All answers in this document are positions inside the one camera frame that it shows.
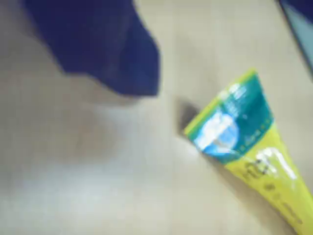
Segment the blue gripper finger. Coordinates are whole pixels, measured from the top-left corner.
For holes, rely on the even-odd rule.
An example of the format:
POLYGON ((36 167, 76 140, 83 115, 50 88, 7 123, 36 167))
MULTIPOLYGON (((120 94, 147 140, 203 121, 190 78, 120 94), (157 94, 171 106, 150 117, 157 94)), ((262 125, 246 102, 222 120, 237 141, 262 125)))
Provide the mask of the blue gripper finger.
POLYGON ((23 5, 63 71, 90 75, 123 95, 158 94, 159 50, 132 0, 26 0, 23 5))
POLYGON ((279 0, 293 37, 310 75, 313 74, 313 2, 311 0, 279 0))

